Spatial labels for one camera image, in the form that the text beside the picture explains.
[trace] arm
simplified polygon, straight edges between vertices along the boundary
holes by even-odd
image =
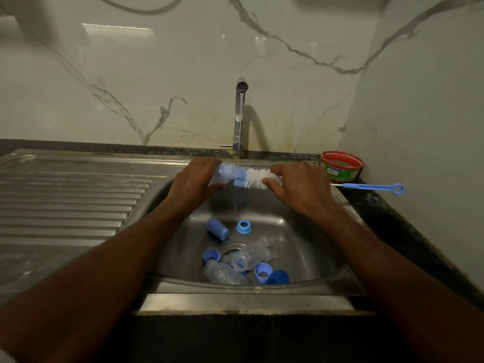
[[[275,196],[319,225],[378,307],[424,361],[484,361],[484,314],[356,223],[331,196],[323,168],[275,165]]]
[[[21,363],[86,361],[134,301],[157,251],[222,185],[217,159],[195,158],[149,215],[0,309],[0,347]]]

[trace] red container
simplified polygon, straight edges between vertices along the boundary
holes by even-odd
[[[321,160],[328,176],[340,182],[353,181],[365,165],[357,156],[344,152],[323,152]]]

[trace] faucet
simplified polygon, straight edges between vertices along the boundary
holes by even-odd
[[[244,150],[242,144],[242,111],[245,105],[245,92],[249,89],[249,85],[245,81],[241,81],[235,87],[235,121],[234,121],[234,138],[233,144],[221,145],[220,147],[231,147],[233,154],[239,156],[239,153]]]

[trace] blue handle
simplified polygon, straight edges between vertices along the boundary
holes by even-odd
[[[359,183],[343,183],[343,188],[356,188],[358,190],[390,191],[394,195],[402,195],[405,193],[405,188],[401,183],[396,183],[392,186],[363,185]]]

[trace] label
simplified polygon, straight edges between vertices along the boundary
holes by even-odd
[[[328,171],[328,176],[330,178],[336,179],[338,181],[343,181],[343,182],[353,181],[358,175],[358,172],[360,172],[359,170],[338,169],[338,168],[330,167],[326,163],[324,164],[324,169]]]
[[[328,167],[326,170],[329,174],[332,174],[333,176],[337,176],[339,174],[339,169],[336,168]]]

